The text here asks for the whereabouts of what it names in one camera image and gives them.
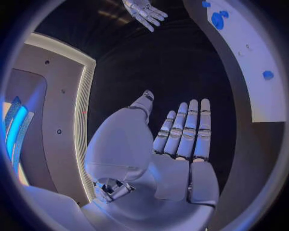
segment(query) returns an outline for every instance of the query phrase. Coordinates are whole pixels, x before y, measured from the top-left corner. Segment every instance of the blue light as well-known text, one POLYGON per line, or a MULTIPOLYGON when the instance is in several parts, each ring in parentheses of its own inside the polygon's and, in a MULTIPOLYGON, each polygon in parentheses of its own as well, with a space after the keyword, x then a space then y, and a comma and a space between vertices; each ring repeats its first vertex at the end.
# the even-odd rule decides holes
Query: blue light
POLYGON ((7 145, 7 151, 8 151, 10 160, 12 159, 13 147, 17 139, 20 126, 22 125, 27 114, 28 114, 28 110, 24 106, 21 106, 16 116, 14 117, 14 120, 12 121, 11 127, 9 129, 6 145, 7 145))

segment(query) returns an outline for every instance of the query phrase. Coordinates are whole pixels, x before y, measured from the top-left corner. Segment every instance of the light strip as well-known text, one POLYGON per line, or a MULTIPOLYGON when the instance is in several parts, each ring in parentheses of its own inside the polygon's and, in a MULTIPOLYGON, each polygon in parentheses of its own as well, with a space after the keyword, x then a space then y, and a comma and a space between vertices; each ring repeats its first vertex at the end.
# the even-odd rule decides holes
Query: light strip
POLYGON ((8 155, 9 155, 10 160, 12 158, 13 147, 14 147, 14 143, 16 141, 20 126, 23 123, 27 114, 28 114, 28 110, 24 106, 21 106, 19 108, 12 124, 11 124, 10 129, 9 129, 6 145, 7 145, 7 151, 8 151, 8 155))

